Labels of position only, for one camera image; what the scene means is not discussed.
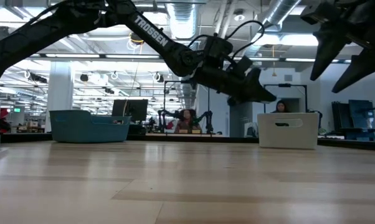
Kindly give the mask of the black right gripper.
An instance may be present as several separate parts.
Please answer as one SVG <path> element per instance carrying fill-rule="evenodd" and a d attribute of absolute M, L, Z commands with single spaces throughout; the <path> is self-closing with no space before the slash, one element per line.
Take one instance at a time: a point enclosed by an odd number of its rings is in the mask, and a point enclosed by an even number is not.
<path fill-rule="evenodd" d="M 307 6 L 300 17 L 311 25 L 320 24 L 313 33 L 318 46 L 310 80 L 319 78 L 343 47 L 352 42 L 364 50 L 351 57 L 351 64 L 332 92 L 339 93 L 375 72 L 375 0 L 320 1 Z"/>

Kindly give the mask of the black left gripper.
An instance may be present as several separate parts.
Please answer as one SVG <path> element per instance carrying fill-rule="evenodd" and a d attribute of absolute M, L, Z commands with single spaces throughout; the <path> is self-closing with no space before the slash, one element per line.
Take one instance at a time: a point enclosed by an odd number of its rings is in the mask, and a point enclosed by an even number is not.
<path fill-rule="evenodd" d="M 277 99 L 259 82 L 261 69 L 253 68 L 243 77 L 213 68 L 198 68 L 192 76 L 193 82 L 209 87 L 217 93 L 228 95 L 228 105 L 246 102 L 270 103 Z"/>

